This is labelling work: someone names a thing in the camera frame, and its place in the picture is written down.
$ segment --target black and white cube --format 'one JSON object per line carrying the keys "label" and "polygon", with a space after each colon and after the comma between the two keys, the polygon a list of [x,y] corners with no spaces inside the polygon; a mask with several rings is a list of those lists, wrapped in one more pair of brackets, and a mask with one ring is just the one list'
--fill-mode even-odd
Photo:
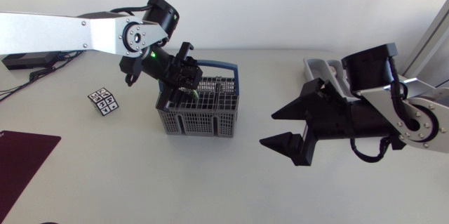
{"label": "black and white cube", "polygon": [[119,104],[114,96],[105,88],[101,88],[88,95],[88,97],[97,111],[103,116],[119,108]]}

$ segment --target dark red mat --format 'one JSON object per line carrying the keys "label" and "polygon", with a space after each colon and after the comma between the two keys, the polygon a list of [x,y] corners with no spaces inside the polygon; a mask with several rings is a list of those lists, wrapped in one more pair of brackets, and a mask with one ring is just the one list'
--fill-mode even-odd
{"label": "dark red mat", "polygon": [[0,132],[0,223],[60,140],[59,136]]}

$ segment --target blue basket handle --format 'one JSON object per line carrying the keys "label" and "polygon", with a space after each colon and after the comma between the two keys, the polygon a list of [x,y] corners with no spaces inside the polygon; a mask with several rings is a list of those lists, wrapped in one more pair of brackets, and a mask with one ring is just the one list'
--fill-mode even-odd
{"label": "blue basket handle", "polygon": [[[220,62],[216,60],[197,60],[198,66],[206,66],[206,67],[217,67],[221,69],[226,70],[232,70],[234,71],[234,81],[235,81],[235,87],[236,87],[236,94],[240,94],[240,88],[239,88],[239,68],[237,65],[229,62]],[[163,90],[163,84],[159,82],[159,90]]]}

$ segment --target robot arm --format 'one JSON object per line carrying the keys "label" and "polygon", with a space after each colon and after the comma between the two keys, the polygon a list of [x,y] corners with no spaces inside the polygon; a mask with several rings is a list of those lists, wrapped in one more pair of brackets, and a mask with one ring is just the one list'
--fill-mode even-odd
{"label": "robot arm", "polygon": [[[386,44],[343,58],[351,92],[358,99],[343,98],[329,81],[307,82],[299,98],[272,115],[305,120],[303,136],[283,133],[261,144],[297,166],[311,165],[318,140],[350,138],[352,150],[366,162],[381,160],[390,144],[393,150],[411,145],[449,152],[449,89],[417,79],[399,83],[392,60],[396,54],[395,45]],[[355,139],[367,137],[383,137],[377,157],[356,149]]]}
{"label": "robot arm", "polygon": [[[140,19],[132,11],[146,13]],[[164,0],[149,0],[141,8],[78,17],[0,13],[0,54],[95,50],[122,55],[120,68],[129,86],[142,71],[164,85],[156,106],[164,110],[168,101],[178,103],[189,98],[179,88],[196,89],[202,76],[196,60],[188,56],[193,49],[190,43],[184,42],[176,56],[162,49],[179,18]]]}

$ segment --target white table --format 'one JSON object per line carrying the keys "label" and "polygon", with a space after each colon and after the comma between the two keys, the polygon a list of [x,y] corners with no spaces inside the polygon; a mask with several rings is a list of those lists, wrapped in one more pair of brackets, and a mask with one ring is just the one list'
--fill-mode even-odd
{"label": "white table", "polygon": [[[168,136],[154,108],[156,80],[131,88],[119,56],[89,52],[0,103],[0,130],[62,140],[4,223],[447,223],[449,155],[407,146],[377,164],[348,140],[319,141],[312,166],[259,144],[303,121],[270,115],[299,96],[303,58],[317,51],[192,51],[239,66],[234,137]],[[31,70],[0,66],[0,89]],[[223,71],[205,70],[215,76]],[[120,108],[106,117],[87,95],[105,87]],[[358,140],[377,154],[378,140]]]}

